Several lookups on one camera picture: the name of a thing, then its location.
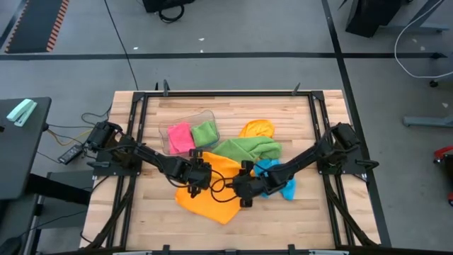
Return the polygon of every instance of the crumpled fabric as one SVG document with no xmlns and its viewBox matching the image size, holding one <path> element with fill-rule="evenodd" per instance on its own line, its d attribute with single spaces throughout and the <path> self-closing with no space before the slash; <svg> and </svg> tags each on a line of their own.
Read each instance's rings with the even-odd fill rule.
<svg viewBox="0 0 453 255">
<path fill-rule="evenodd" d="M 192 127 L 192 136 L 196 147 L 210 146 L 219 140 L 219 134 L 213 120 Z"/>
<path fill-rule="evenodd" d="M 256 162 L 258 159 L 278 159 L 282 154 L 282 145 L 269 137 L 242 137 L 224 141 L 212 150 L 212 153 L 233 159 Z"/>
<path fill-rule="evenodd" d="M 260 175 L 264 169 L 269 169 L 271 166 L 280 164 L 280 160 L 278 159 L 263 159 L 256 162 L 255 167 L 253 167 L 253 171 L 255 176 Z M 294 194 L 296 193 L 296 180 L 292 179 L 289 180 L 287 185 L 279 190 L 279 192 L 283 195 L 283 198 L 286 200 L 294 200 Z M 261 196 L 267 198 L 268 195 L 262 193 Z"/>
<path fill-rule="evenodd" d="M 265 136 L 272 138 L 275 127 L 270 120 L 252 120 L 243 127 L 239 137 Z"/>
<path fill-rule="evenodd" d="M 188 152 L 190 149 L 195 149 L 189 123 L 169 126 L 167 133 L 170 154 L 180 154 Z"/>
<path fill-rule="evenodd" d="M 211 164 L 212 169 L 218 171 L 225 178 L 232 178 L 239 174 L 241 165 L 234 160 L 209 152 L 203 152 L 202 158 L 205 162 Z M 212 172 L 211 185 L 220 178 L 218 174 Z M 222 186 L 223 181 L 218 181 L 214 185 L 214 189 L 219 190 Z M 214 193 L 217 200 L 227 200 L 233 198 L 235 195 L 232 188 L 224 188 L 221 192 Z M 181 207 L 190 212 L 208 217 L 221 224 L 228 223 L 241 209 L 239 204 L 240 198 L 235 198 L 226 203 L 218 203 L 212 198 L 210 189 L 206 191 L 202 190 L 200 194 L 191 198 L 187 188 L 178 188 L 175 199 Z"/>
</svg>

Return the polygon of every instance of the orange and black striped mat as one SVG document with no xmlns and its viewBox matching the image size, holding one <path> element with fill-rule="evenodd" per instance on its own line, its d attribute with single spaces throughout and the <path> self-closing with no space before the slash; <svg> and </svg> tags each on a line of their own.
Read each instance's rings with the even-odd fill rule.
<svg viewBox="0 0 453 255">
<path fill-rule="evenodd" d="M 69 0 L 27 0 L 6 53 L 50 52 L 57 43 Z"/>
</svg>

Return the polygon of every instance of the black floor stripe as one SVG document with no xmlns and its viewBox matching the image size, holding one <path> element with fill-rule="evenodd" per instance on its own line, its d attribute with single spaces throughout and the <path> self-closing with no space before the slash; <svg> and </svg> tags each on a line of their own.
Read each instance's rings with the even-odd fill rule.
<svg viewBox="0 0 453 255">
<path fill-rule="evenodd" d="M 25 2 L 26 2 L 26 0 L 21 0 L 19 5 L 17 6 L 16 12 L 11 17 L 11 20 L 9 20 L 8 25 L 6 26 L 5 30 L 1 34 L 0 47 L 2 47 L 5 44 L 6 39 L 8 39 L 9 33 L 11 32 L 11 30 L 14 28 L 14 25 L 16 24 L 17 19 L 19 18 L 19 16 L 21 16 L 23 6 L 25 6 Z"/>
<path fill-rule="evenodd" d="M 357 110 L 357 106 L 355 104 L 354 94 L 352 93 L 352 87 L 348 76 L 348 71 L 346 69 L 345 60 L 343 59 L 343 54 L 341 52 L 340 42 L 338 41 L 337 32 L 335 30 L 335 25 L 332 21 L 331 10 L 329 8 L 327 0 L 321 0 L 324 14 L 326 15 L 326 21 L 329 33 L 331 35 L 333 49 L 336 53 L 336 59 L 338 63 L 338 68 L 340 69 L 341 79 L 343 81 L 343 87 L 346 95 L 346 101 L 348 102 L 352 123 L 354 124 L 355 132 L 357 136 L 362 142 L 362 153 L 363 157 L 369 159 L 369 152 L 368 147 L 365 140 L 365 135 L 362 129 L 362 123 L 360 122 L 359 112 Z M 377 190 L 376 179 L 374 178 L 373 171 L 367 175 L 369 179 L 368 192 L 370 196 L 370 200 L 373 207 L 374 217 L 376 219 L 376 224 L 379 232 L 379 237 L 381 239 L 381 243 L 385 247 L 391 247 L 389 231 L 386 226 L 384 212 L 382 210 L 381 200 L 379 198 L 379 193 Z"/>
<path fill-rule="evenodd" d="M 398 58 L 429 58 L 434 52 L 398 53 Z M 131 60 L 184 60 L 184 59 L 227 59 L 227 58 L 337 58 L 334 52 L 214 52 L 214 53 L 143 53 L 129 54 Z M 348 59 L 393 59 L 393 53 L 343 53 Z M 124 54 L 77 54 L 77 55 L 0 55 L 0 61 L 9 60 L 125 60 Z"/>
</svg>

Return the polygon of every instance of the wooden tabletop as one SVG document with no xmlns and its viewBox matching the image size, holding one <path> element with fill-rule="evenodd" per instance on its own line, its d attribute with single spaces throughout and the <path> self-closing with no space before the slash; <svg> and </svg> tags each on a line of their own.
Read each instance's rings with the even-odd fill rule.
<svg viewBox="0 0 453 255">
<path fill-rule="evenodd" d="M 117 91 L 113 99 L 110 122 L 126 129 L 132 91 Z M 349 123 L 341 90 L 324 91 L 331 125 Z M 135 131 L 141 106 L 136 112 Z M 303 152 L 315 142 L 308 100 L 304 97 L 197 97 L 150 98 L 144 127 L 143 142 L 162 151 L 159 123 L 211 110 L 216 118 L 221 140 L 237 137 L 244 125 L 257 119 L 267 119 L 275 126 L 274 140 L 282 144 L 282 162 Z M 137 179 L 130 219 L 127 250 L 161 250 L 164 244 L 171 249 L 297 249 L 334 248 L 326 194 L 316 166 L 294 176 L 297 189 L 293 201 L 280 194 L 268 199 L 257 197 L 252 208 L 241 209 L 231 222 L 221 225 L 179 206 L 176 188 L 164 175 L 144 164 Z M 350 214 L 369 238 L 379 243 L 364 181 L 344 175 L 343 185 Z M 110 217 L 117 177 L 110 177 L 97 187 L 91 196 L 83 235 L 93 239 Z M 342 243 L 346 244 L 341 216 L 337 212 Z M 115 243 L 119 243 L 122 218 L 117 226 Z"/>
</svg>

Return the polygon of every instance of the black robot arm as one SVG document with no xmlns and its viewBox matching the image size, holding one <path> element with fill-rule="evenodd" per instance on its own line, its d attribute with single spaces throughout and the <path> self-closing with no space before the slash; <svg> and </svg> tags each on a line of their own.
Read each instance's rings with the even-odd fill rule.
<svg viewBox="0 0 453 255">
<path fill-rule="evenodd" d="M 119 125 L 108 121 L 96 124 L 86 144 L 93 152 L 111 153 L 112 160 L 125 169 L 132 169 L 140 161 L 152 164 L 172 184 L 172 181 L 184 184 L 178 187 L 187 187 L 193 198 L 202 189 L 210 187 L 211 165 L 203 162 L 201 150 L 191 150 L 190 160 L 166 156 L 135 141 L 132 136 L 125 135 Z"/>
<path fill-rule="evenodd" d="M 336 142 L 330 141 L 330 134 Z M 329 168 L 341 168 L 347 159 L 347 153 L 357 149 L 360 141 L 355 136 L 354 130 L 348 124 L 338 124 L 328 130 L 324 136 L 308 150 L 297 155 L 285 164 L 279 164 L 264 169 L 259 176 L 251 176 L 253 162 L 243 161 L 239 175 L 233 178 L 228 187 L 233 188 L 241 198 L 242 207 L 251 207 L 252 199 L 261 193 L 272 194 L 284 188 L 294 174 L 308 165 L 320 161 Z"/>
</svg>

